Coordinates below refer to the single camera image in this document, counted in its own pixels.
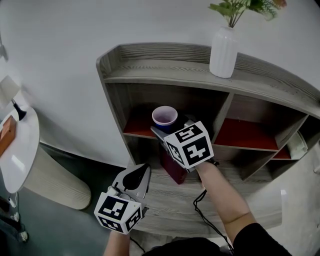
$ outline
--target purple cup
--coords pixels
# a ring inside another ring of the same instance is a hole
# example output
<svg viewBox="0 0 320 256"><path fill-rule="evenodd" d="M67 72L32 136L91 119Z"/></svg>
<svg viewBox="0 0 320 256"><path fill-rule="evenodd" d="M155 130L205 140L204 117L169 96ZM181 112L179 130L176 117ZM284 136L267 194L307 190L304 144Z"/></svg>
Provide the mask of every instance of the purple cup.
<svg viewBox="0 0 320 256"><path fill-rule="evenodd" d="M173 131L173 124L178 118L178 112L171 106L160 106L152 112L155 126L165 133Z"/></svg>

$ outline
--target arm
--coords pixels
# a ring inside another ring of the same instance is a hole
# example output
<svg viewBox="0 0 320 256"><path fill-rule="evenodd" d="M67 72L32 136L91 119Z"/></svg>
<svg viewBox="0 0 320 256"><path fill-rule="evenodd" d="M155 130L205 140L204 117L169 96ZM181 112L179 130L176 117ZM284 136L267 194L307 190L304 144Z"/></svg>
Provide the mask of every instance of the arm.
<svg viewBox="0 0 320 256"><path fill-rule="evenodd" d="M129 256L130 235L111 231L103 256Z"/></svg>
<svg viewBox="0 0 320 256"><path fill-rule="evenodd" d="M202 162L196 169L233 243L237 234L247 225L256 223L256 220L247 202L216 166Z"/></svg>

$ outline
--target curved wooden shelf unit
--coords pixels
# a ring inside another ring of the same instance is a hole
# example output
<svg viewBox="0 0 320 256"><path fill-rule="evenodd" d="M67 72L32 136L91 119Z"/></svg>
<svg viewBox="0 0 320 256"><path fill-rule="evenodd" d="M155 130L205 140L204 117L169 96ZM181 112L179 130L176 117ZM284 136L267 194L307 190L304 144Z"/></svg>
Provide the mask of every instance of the curved wooden shelf unit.
<svg viewBox="0 0 320 256"><path fill-rule="evenodd" d="M159 164L157 140L150 131L155 107L169 105L204 123L221 171L248 196L253 213L266 228L281 223L281 198L279 191L266 188L261 211L257 191L297 162L285 148L293 134L300 131L309 149L320 139L317 89L242 53L231 78L216 77L209 71L210 51L203 45L134 43L118 45L97 59L102 87L132 161L147 161L154 170L146 197L150 210L138 225L140 230L215 236L192 207L202 190L196 173L176 185ZM208 198L202 207L221 226Z"/></svg>

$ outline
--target cup rim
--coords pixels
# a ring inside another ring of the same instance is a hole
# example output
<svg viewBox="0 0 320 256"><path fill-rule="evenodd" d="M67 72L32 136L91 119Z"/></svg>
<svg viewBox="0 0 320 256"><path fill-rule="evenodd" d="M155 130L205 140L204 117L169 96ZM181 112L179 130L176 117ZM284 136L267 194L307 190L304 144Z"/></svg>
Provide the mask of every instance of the cup rim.
<svg viewBox="0 0 320 256"><path fill-rule="evenodd" d="M156 119L155 119L155 117L154 117L154 113L155 113L155 111L156 110L159 110L159 109L161 109L161 108L170 108L171 110L174 110L174 120L172 120L172 121L170 121L170 122L159 122L159 121L157 121ZM156 109L154 109L153 111L152 111L152 120L157 124L157 125L160 125L160 126L169 126L169 125L172 125L176 120L177 120L177 118L178 118L178 112L177 112L177 110L174 108L174 107L172 107L172 106L159 106L159 107L157 107Z"/></svg>

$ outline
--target white wall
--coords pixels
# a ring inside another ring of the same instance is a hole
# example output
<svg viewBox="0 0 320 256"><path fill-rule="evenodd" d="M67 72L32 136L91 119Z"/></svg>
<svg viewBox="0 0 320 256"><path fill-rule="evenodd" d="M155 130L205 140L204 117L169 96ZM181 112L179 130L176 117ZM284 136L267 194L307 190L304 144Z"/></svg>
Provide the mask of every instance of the white wall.
<svg viewBox="0 0 320 256"><path fill-rule="evenodd" d="M246 11L236 25L239 51L276 64L320 89L320 8L287 0L266 22ZM210 45L226 22L217 0L1 0L0 31L13 73L39 113L42 141L125 166L129 155L106 102L95 63L133 42Z"/></svg>

